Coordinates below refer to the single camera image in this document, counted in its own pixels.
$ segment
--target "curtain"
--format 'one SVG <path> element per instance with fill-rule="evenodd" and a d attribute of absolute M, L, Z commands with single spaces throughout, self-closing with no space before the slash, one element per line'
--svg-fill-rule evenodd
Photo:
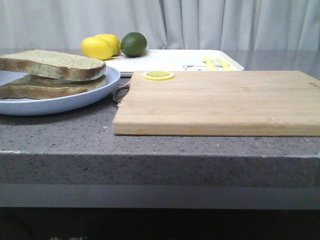
<path fill-rule="evenodd" d="M 320 0 L 0 0 L 0 48 L 129 32 L 148 49 L 320 50 Z"/>

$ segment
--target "yellow lemon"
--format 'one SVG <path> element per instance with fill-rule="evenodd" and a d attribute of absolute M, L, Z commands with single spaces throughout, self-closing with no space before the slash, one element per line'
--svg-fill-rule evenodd
<path fill-rule="evenodd" d="M 105 33 L 105 34 L 95 35 L 95 37 L 102 38 L 111 45 L 111 47 L 113 48 L 113 56 L 117 55 L 120 52 L 121 43 L 119 38 L 116 35 Z"/>
<path fill-rule="evenodd" d="M 174 76 L 170 71 L 148 71 L 143 74 L 145 79 L 158 81 L 172 79 Z"/>
<path fill-rule="evenodd" d="M 103 38 L 96 36 L 85 38 L 81 43 L 81 50 L 84 55 L 101 60 L 109 59 L 114 54 L 112 46 Z"/>

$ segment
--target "toast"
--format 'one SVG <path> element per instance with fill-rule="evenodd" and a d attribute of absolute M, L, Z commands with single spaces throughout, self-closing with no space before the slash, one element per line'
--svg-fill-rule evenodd
<path fill-rule="evenodd" d="M 88 56 L 36 48 L 1 55 L 0 70 L 53 79 L 90 81 L 105 74 L 106 63 Z"/>
<path fill-rule="evenodd" d="M 106 76 L 67 84 L 52 84 L 47 81 L 52 82 L 52 78 L 27 74 L 12 82 L 0 85 L 0 98 L 41 100 L 81 94 L 105 86 Z"/>

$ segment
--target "light blue plate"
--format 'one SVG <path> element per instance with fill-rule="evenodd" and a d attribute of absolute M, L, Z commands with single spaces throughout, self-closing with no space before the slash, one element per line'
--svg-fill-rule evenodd
<path fill-rule="evenodd" d="M 0 70 L 0 85 L 12 82 L 24 75 L 26 73 Z M 120 80 L 120 72 L 113 67 L 106 67 L 105 76 L 105 86 L 71 96 L 42 100 L 0 98 L 0 114 L 16 116 L 46 115 L 70 111 L 93 104 L 109 95 L 117 87 L 117 83 Z"/>

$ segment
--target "lemon slice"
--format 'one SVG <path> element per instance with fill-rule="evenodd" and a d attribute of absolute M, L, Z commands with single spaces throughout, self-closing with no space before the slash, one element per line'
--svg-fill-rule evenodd
<path fill-rule="evenodd" d="M 158 81 L 172 79 L 174 76 L 170 71 L 148 71 L 143 74 L 145 79 Z"/>

